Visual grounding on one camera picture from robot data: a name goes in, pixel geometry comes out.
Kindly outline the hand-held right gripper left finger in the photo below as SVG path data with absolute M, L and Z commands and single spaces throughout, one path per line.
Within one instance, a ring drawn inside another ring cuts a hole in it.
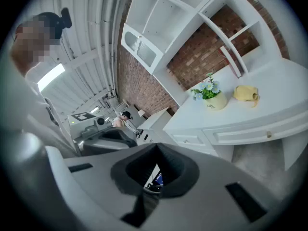
M 47 147 L 56 184 L 65 203 L 88 231 L 156 231 L 158 201 L 147 196 L 144 144 L 118 152 L 64 159 Z

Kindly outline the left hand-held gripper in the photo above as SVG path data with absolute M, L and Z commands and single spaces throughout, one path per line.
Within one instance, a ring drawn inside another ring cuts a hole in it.
M 68 116 L 70 135 L 72 140 L 96 134 L 111 127 L 101 115 L 83 112 Z M 137 145 L 135 134 L 129 128 L 110 128 L 98 136 L 99 140 L 86 140 L 81 150 L 82 156 L 107 154 L 128 149 Z

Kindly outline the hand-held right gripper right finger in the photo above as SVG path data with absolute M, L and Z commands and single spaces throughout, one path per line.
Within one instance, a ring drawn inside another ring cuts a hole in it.
M 280 201 L 258 180 L 220 157 L 174 145 L 171 149 L 195 161 L 199 178 L 182 197 L 160 199 L 144 230 L 257 231 L 270 224 Z M 231 184 L 241 186 L 265 214 L 250 222 L 228 191 Z

